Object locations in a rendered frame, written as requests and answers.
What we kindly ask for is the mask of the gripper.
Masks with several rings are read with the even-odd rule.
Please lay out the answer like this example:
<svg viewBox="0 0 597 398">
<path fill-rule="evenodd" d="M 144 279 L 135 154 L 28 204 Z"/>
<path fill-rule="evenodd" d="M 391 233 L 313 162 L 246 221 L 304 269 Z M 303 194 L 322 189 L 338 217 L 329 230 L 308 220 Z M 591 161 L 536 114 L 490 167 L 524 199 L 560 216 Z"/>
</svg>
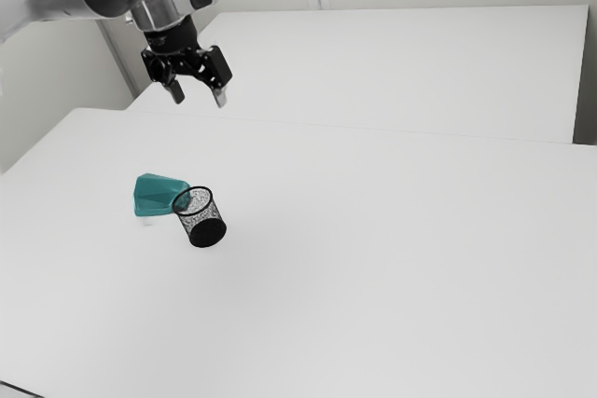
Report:
<svg viewBox="0 0 597 398">
<path fill-rule="evenodd" d="M 143 35 L 147 47 L 141 51 L 141 57 L 147 74 L 152 82 L 161 84 L 170 93 L 175 104 L 185 100 L 175 72 L 191 72 L 209 88 L 218 108 L 227 104 L 226 87 L 232 79 L 231 69 L 219 46 L 200 47 L 191 16 L 185 16 L 170 28 Z"/>
</svg>

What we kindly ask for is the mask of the black mesh pen holder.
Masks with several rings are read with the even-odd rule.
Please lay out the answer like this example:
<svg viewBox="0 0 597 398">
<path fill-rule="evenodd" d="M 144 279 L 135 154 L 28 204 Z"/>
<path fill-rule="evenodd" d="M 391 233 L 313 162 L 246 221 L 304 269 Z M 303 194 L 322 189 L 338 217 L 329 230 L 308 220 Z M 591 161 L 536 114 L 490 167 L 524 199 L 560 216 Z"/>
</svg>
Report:
<svg viewBox="0 0 597 398">
<path fill-rule="evenodd" d="M 225 237 L 228 227 L 210 188 L 192 186 L 181 191 L 172 208 L 194 247 L 212 247 Z"/>
</svg>

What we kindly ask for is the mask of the teal faceted mug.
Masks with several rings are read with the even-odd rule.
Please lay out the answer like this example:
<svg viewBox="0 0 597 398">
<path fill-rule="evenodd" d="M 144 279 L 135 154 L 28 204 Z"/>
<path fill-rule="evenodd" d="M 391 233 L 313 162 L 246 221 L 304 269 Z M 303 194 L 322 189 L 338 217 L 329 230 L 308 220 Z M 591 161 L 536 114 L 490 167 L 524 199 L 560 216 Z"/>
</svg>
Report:
<svg viewBox="0 0 597 398">
<path fill-rule="evenodd" d="M 153 173 L 137 177 L 133 190 L 133 212 L 137 217 L 167 215 L 175 198 L 190 188 L 189 183 Z"/>
</svg>

